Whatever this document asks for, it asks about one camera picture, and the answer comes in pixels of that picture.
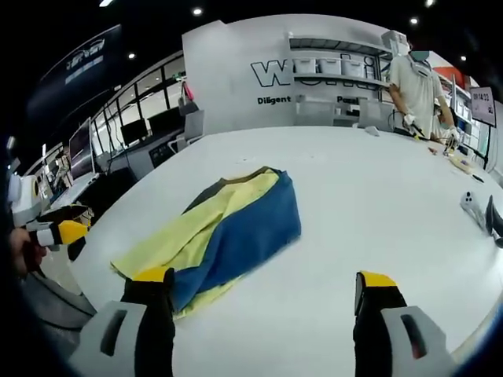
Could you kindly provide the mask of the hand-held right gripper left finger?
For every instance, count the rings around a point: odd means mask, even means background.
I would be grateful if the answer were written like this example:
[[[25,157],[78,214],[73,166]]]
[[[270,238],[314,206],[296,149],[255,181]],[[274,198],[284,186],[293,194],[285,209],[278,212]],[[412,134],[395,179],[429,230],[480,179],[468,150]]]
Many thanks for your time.
[[[159,281],[128,280],[120,301],[98,311],[80,332],[69,363],[79,376],[172,376],[174,270]]]

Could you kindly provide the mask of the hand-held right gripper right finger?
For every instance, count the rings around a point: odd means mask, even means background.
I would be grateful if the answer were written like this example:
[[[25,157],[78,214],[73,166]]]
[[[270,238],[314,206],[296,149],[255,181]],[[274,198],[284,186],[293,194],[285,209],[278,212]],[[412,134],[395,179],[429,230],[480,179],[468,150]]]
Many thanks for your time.
[[[359,271],[355,279],[356,376],[452,376],[456,363],[443,330],[406,304],[388,276]]]

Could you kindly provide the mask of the person's left hand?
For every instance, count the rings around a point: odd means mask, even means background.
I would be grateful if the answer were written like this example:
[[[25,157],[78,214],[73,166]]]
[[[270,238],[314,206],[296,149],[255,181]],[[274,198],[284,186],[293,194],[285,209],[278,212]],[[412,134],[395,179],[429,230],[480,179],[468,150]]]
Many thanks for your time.
[[[42,260],[47,255],[44,247],[33,243],[29,232],[15,228],[9,234],[9,247],[14,269],[19,278],[24,279],[29,273],[38,271]]]

